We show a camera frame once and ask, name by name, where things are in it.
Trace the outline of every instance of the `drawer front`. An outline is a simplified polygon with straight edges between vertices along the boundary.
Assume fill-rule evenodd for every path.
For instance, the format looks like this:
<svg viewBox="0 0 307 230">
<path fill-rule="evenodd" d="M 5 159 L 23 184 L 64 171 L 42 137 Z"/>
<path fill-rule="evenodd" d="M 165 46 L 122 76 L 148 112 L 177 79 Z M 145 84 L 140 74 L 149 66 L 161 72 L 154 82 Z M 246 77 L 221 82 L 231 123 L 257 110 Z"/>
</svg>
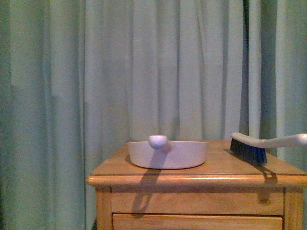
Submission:
<svg viewBox="0 0 307 230">
<path fill-rule="evenodd" d="M 282 188 L 114 189 L 112 213 L 283 215 Z"/>
<path fill-rule="evenodd" d="M 114 214 L 114 230 L 282 230 L 280 217 Z"/>
</svg>

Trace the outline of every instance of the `nightstand top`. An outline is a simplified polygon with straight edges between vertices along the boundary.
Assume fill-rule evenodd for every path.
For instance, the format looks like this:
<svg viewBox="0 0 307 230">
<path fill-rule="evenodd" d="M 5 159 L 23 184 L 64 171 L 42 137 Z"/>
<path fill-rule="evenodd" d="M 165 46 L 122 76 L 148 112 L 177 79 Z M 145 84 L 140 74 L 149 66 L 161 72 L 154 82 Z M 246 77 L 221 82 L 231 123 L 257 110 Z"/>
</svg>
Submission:
<svg viewBox="0 0 307 230">
<path fill-rule="evenodd" d="M 88 176 L 95 187 L 117 185 L 220 185 L 306 187 L 307 172 L 270 154 L 265 166 L 252 166 L 230 151 L 229 140 L 204 140 L 209 153 L 204 164 L 179 170 L 145 169 L 133 165 L 127 145 L 123 145 Z"/>
</svg>

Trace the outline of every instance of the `nightstand leg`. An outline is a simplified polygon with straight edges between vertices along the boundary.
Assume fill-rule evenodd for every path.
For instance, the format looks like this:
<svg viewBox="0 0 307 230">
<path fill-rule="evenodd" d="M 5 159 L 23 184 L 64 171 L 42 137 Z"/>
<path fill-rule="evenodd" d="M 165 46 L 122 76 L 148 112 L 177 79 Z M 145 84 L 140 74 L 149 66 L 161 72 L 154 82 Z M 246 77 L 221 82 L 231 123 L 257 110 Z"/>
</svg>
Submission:
<svg viewBox="0 0 307 230">
<path fill-rule="evenodd" d="M 97 230 L 112 230 L 110 188 L 96 189 Z"/>
<path fill-rule="evenodd" d="M 303 228 L 303 189 L 286 188 L 284 202 L 284 230 Z"/>
</svg>

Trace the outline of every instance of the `curtain fold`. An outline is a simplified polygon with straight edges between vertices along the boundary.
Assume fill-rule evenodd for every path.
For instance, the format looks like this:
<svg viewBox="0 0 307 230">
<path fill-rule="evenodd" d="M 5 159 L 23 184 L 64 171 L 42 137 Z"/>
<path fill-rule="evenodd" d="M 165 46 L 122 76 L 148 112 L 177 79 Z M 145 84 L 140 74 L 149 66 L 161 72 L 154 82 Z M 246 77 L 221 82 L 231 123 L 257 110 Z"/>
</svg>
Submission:
<svg viewBox="0 0 307 230">
<path fill-rule="evenodd" d="M 3 228 L 91 230 L 85 178 L 129 140 L 306 133 L 307 2 L 248 2 L 1 1 Z"/>
</svg>

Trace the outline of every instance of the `brush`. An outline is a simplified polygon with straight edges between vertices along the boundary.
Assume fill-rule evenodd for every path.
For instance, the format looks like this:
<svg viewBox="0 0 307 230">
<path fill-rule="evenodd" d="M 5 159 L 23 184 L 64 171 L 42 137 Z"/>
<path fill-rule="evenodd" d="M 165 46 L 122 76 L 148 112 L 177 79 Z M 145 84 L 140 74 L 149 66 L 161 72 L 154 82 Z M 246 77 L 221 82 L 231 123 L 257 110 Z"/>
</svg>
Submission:
<svg viewBox="0 0 307 230">
<path fill-rule="evenodd" d="M 268 140 L 249 137 L 242 133 L 233 133 L 231 137 L 230 150 L 236 156 L 255 166 L 267 163 L 265 149 L 307 146 L 307 134 L 305 133 Z"/>
</svg>

